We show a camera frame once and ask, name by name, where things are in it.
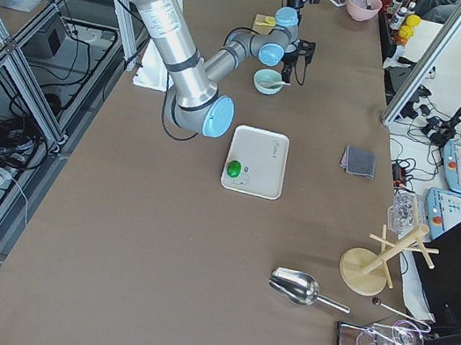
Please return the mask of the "white ceramic spoon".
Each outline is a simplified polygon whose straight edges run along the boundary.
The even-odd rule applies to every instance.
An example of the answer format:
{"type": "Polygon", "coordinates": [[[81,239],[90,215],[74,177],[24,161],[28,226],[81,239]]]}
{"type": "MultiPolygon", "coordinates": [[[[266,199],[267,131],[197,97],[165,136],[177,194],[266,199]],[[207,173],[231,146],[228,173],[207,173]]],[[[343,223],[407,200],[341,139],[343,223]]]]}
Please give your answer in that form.
{"type": "Polygon", "coordinates": [[[266,89],[268,89],[268,88],[271,88],[271,89],[272,89],[272,88],[283,87],[284,85],[289,86],[289,83],[284,82],[284,81],[278,81],[278,82],[276,82],[276,81],[274,81],[274,82],[272,82],[272,81],[269,81],[269,82],[267,82],[267,81],[262,81],[262,82],[261,82],[261,81],[260,81],[260,82],[259,82],[259,85],[260,85],[260,87],[263,87],[263,88],[266,88],[266,89]]]}

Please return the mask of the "light green bowl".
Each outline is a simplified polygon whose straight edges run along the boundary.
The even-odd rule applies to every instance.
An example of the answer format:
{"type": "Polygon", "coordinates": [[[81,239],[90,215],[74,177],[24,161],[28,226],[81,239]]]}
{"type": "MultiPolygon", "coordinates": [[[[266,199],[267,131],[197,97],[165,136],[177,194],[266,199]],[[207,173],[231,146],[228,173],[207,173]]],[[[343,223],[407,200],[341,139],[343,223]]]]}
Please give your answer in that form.
{"type": "Polygon", "coordinates": [[[282,75],[276,70],[261,69],[252,77],[255,89],[261,94],[273,95],[282,88],[282,75]]]}

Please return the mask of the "pink bowl with ice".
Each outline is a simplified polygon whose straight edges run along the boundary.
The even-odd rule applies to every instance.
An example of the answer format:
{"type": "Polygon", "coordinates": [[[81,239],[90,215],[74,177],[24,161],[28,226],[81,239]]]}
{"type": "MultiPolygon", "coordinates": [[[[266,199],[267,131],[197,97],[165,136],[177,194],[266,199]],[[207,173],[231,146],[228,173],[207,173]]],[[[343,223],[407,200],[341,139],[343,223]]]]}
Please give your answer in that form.
{"type": "Polygon", "coordinates": [[[371,9],[367,7],[366,0],[347,0],[346,9],[353,20],[363,22],[377,16],[383,6],[381,0],[370,0],[370,3],[371,9]]]}

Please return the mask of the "yellow lemon wedge strip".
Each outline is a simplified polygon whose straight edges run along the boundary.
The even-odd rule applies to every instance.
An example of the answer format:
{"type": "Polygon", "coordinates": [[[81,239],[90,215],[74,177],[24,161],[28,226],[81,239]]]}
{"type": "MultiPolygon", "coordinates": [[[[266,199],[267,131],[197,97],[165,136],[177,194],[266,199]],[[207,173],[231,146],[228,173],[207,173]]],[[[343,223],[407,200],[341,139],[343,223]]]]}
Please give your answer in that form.
{"type": "Polygon", "coordinates": [[[261,20],[256,21],[257,26],[274,26],[275,25],[275,18],[272,16],[263,16],[261,20]]]}

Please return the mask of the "wooden cutting board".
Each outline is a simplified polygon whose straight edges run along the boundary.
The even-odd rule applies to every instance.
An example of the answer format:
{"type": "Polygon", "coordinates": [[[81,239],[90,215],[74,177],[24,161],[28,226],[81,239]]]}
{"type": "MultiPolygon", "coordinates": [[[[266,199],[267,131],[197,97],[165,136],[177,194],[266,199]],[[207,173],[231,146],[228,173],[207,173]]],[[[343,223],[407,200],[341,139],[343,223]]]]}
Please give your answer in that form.
{"type": "Polygon", "coordinates": [[[273,27],[275,27],[275,22],[276,20],[272,16],[256,14],[252,25],[252,30],[255,33],[259,33],[260,35],[267,35],[271,32],[273,27]]]}

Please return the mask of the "white rectangular tray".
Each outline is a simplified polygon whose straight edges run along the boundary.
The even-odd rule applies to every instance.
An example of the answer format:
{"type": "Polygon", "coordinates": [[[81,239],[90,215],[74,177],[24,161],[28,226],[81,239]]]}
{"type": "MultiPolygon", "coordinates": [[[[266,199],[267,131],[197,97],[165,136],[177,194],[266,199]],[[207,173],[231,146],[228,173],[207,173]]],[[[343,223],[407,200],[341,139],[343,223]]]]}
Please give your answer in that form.
{"type": "Polygon", "coordinates": [[[221,184],[247,195],[278,199],[282,194],[288,149],[289,139],[283,134],[239,125],[223,165],[221,184]],[[241,174],[235,179],[225,171],[233,159],[242,164],[241,174]]]}

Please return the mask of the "bottle with dark label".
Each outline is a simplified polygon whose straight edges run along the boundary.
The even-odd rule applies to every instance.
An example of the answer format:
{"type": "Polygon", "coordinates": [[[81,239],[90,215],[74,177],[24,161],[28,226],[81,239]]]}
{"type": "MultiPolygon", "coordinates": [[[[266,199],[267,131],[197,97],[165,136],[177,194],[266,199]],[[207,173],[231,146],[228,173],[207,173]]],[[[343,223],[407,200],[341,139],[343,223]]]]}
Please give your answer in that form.
{"type": "Polygon", "coordinates": [[[406,18],[407,8],[405,6],[400,7],[395,14],[391,17],[390,28],[394,30],[398,30],[401,27],[401,24],[404,22],[406,18]]]}

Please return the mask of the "dark grey folded cloth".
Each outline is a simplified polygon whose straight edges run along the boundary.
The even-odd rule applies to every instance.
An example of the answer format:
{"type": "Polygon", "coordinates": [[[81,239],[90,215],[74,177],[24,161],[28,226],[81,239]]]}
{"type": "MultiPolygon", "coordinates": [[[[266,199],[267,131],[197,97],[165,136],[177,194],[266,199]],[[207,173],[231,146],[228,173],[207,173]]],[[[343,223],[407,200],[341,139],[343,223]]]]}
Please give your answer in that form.
{"type": "Polygon", "coordinates": [[[340,167],[343,168],[346,173],[372,179],[374,178],[376,162],[377,159],[375,154],[348,145],[340,160],[340,167]]]}

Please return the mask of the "yellow lemon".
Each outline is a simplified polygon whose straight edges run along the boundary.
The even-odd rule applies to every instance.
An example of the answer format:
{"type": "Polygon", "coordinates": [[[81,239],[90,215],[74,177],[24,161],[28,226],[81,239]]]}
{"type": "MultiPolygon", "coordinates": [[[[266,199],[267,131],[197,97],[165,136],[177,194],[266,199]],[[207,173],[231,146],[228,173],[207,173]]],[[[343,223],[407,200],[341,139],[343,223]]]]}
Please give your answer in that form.
{"type": "Polygon", "coordinates": [[[421,18],[419,16],[411,14],[406,16],[403,26],[415,28],[420,22],[421,18]]]}

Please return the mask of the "clear plastic container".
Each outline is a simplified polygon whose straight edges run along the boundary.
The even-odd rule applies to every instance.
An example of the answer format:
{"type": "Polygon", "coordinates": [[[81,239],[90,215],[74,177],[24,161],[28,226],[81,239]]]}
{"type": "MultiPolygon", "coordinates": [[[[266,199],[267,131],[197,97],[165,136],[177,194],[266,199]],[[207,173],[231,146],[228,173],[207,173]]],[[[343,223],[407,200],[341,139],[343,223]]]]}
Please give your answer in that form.
{"type": "Polygon", "coordinates": [[[407,235],[418,224],[426,223],[425,205],[419,194],[397,192],[387,210],[387,226],[399,236],[407,235]]]}

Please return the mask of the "wooden mug tree stand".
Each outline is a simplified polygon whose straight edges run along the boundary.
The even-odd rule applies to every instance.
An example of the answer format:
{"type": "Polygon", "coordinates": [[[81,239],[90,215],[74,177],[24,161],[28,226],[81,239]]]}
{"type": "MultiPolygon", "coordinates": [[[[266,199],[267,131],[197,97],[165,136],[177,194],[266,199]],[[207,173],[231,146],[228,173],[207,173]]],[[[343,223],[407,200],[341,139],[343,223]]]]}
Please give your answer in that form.
{"type": "Polygon", "coordinates": [[[392,288],[392,278],[388,269],[388,260],[403,251],[421,253],[429,269],[435,268],[430,254],[438,254],[439,250],[424,246],[423,238],[429,233],[428,226],[418,219],[418,201],[413,199],[414,227],[395,243],[382,237],[370,234],[371,238],[381,244],[379,254],[369,249],[350,248],[340,258],[340,275],[343,282],[354,292],[364,296],[375,296],[384,287],[392,288]]]}

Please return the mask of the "steel metal scoop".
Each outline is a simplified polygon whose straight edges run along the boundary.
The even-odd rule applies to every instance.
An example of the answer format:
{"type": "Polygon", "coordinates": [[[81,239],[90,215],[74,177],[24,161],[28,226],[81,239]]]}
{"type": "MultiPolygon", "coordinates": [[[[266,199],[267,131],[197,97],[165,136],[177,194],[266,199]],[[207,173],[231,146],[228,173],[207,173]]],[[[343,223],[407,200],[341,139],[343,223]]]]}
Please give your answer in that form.
{"type": "Polygon", "coordinates": [[[278,267],[273,270],[268,283],[270,287],[273,287],[294,304],[312,305],[318,301],[338,311],[351,313],[348,306],[321,295],[317,279],[301,270],[278,267]]]}

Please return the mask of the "wine glass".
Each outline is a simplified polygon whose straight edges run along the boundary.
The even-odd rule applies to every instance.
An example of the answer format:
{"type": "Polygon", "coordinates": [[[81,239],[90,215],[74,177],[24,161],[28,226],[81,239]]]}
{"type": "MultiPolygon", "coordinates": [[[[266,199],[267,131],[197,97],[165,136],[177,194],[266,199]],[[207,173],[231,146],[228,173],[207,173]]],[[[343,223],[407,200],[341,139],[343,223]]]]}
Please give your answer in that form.
{"type": "Polygon", "coordinates": [[[355,345],[423,345],[423,339],[421,330],[404,319],[390,326],[376,323],[365,327],[355,345]]]}

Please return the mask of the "aluminium frame post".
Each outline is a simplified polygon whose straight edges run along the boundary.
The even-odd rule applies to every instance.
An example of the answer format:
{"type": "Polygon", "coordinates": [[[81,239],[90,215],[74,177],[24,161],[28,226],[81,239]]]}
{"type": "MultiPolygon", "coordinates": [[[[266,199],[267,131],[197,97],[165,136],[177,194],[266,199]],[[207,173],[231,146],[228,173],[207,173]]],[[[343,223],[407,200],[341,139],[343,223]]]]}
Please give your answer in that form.
{"type": "Polygon", "coordinates": [[[388,128],[390,123],[397,118],[404,105],[414,95],[415,91],[421,85],[423,78],[425,78],[427,73],[437,61],[437,58],[451,44],[454,38],[456,38],[460,29],[461,0],[457,5],[456,10],[448,17],[445,24],[441,27],[441,30],[425,50],[424,55],[422,55],[421,59],[413,67],[411,74],[407,76],[405,82],[399,88],[399,91],[395,93],[391,102],[382,113],[380,121],[385,128],[388,128]]]}

